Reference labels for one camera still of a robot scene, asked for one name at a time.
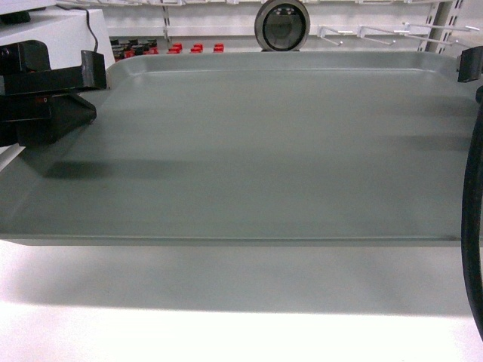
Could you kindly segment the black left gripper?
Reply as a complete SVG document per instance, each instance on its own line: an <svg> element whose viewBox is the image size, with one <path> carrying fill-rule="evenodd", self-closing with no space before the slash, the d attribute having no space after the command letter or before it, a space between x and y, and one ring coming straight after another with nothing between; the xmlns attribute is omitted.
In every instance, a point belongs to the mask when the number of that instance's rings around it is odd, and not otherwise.
<svg viewBox="0 0 483 362"><path fill-rule="evenodd" d="M106 89L104 56L81 51L81 59L80 66L52 69L41 41L1 46L2 147L50 145L97 117L79 94Z"/></svg>

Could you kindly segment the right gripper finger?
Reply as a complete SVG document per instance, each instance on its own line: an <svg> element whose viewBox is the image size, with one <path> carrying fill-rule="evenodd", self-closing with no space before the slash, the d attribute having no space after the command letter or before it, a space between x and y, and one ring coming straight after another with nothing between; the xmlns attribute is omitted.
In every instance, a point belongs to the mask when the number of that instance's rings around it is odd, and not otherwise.
<svg viewBox="0 0 483 362"><path fill-rule="evenodd" d="M460 55L460 65L458 68L459 83L477 81L482 74L482 53L483 46L468 48Z"/></svg>

